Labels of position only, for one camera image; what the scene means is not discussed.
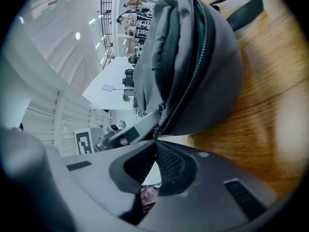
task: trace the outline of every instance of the backpack strap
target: backpack strap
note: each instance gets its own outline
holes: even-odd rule
[[[210,3],[211,6],[214,4],[223,2],[226,0],[215,0]],[[231,25],[233,31],[244,27],[251,23],[259,14],[264,10],[263,0],[250,0],[245,5],[237,9],[232,15],[226,20]]]

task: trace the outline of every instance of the railing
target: railing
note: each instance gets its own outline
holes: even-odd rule
[[[112,0],[101,0],[101,25],[103,42],[106,49],[106,60],[103,69],[115,58],[114,44],[112,42]]]

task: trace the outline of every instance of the wooden table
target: wooden table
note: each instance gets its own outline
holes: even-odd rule
[[[233,111],[211,130],[166,140],[223,155],[282,198],[297,187],[309,159],[309,51],[283,1],[263,1],[264,12],[236,32],[244,82]],[[223,17],[245,2],[219,4]]]

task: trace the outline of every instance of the vent slot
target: vent slot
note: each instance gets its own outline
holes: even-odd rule
[[[265,207],[238,180],[225,182],[224,185],[249,220],[257,218],[266,211]]]
[[[81,169],[81,168],[84,168],[90,165],[92,165],[91,162],[86,160],[86,161],[81,161],[78,163],[67,165],[67,168],[69,171],[73,171],[73,170]]]
[[[48,6],[51,6],[51,5],[55,4],[55,3],[58,3],[58,0],[55,0],[55,1],[49,2],[49,3],[48,3]]]

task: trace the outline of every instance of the backpack zipper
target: backpack zipper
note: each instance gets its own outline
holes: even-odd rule
[[[159,131],[160,131],[160,128],[159,128],[158,125],[156,125],[156,126],[154,127],[154,132],[155,132],[155,133],[154,133],[154,140],[155,140],[155,141],[158,139]]]
[[[185,84],[187,82],[187,78],[188,78],[188,74],[189,74],[189,70],[191,67],[191,62],[192,62],[192,52],[193,52],[193,48],[194,48],[194,26],[195,26],[195,12],[194,12],[194,3],[193,0],[191,0],[191,8],[192,8],[192,20],[191,20],[191,42],[190,42],[190,53],[189,53],[189,59],[188,59],[188,64],[187,64],[187,68],[184,74],[184,80],[183,83]],[[182,87],[182,89],[180,90],[180,94],[184,93],[185,89],[184,86]]]
[[[196,1],[201,8],[204,8],[204,6],[201,4],[199,0],[196,0]],[[172,126],[173,120],[178,116],[178,114],[181,114],[183,112],[185,105],[188,104],[188,102],[191,100],[193,96],[192,94],[196,92],[196,90],[198,89],[198,85],[204,78],[204,75],[205,75],[205,72],[208,66],[207,62],[210,61],[210,55],[212,54],[213,45],[214,45],[214,36],[211,38],[212,41],[209,43],[210,41],[209,31],[214,30],[214,24],[213,24],[214,22],[212,20],[212,17],[208,15],[209,13],[208,9],[205,8],[204,11],[205,11],[205,35],[204,35],[203,47],[201,50],[201,54],[198,60],[197,67],[195,68],[193,75],[192,75],[192,79],[189,85],[187,86],[187,89],[185,90],[182,98],[180,99],[176,108],[174,109],[173,113],[165,119],[165,121],[162,123],[161,126],[158,126],[156,137],[158,136],[159,133],[168,132],[169,127]]]

